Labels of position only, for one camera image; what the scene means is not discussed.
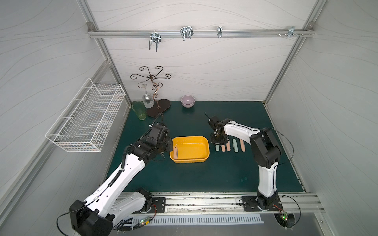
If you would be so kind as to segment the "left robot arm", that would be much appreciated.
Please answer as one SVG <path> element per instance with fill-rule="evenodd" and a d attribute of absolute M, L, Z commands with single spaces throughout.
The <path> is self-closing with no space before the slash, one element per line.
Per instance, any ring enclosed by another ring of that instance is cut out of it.
<path fill-rule="evenodd" d="M 70 206 L 73 230 L 81 236 L 108 236 L 115 228 L 129 230 L 122 220 L 131 214 L 156 212 L 153 194 L 142 188 L 119 202 L 117 199 L 150 161 L 172 150 L 169 129 L 163 123 L 152 125 L 144 136 L 124 149 L 120 166 L 94 193 Z"/>

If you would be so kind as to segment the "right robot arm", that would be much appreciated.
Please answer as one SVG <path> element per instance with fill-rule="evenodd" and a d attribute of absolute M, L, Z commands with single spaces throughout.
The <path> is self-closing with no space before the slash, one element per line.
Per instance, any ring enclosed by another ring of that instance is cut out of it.
<path fill-rule="evenodd" d="M 267 211 L 277 199 L 277 167 L 282 155 L 281 148 L 273 132 L 267 128 L 258 129 L 216 116 L 208 119 L 213 129 L 211 142 L 225 145 L 227 137 L 233 136 L 251 145 L 254 160 L 259 167 L 259 185 L 256 203 L 262 211 Z"/>

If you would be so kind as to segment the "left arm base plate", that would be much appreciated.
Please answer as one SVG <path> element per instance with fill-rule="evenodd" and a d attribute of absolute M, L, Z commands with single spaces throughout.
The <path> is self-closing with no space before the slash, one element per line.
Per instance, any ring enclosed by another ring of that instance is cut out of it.
<path fill-rule="evenodd" d="M 135 211 L 133 214 L 165 213 L 165 204 L 165 197 L 152 197 L 146 200 L 141 210 Z"/>

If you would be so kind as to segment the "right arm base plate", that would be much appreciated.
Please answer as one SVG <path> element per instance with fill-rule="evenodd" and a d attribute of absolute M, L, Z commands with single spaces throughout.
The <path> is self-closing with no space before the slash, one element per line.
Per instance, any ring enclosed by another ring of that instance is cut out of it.
<path fill-rule="evenodd" d="M 266 202 L 264 200 L 260 200 L 259 196 L 242 196 L 241 200 L 239 201 L 239 205 L 245 212 L 279 212 L 284 209 L 279 196 L 273 196 Z"/>

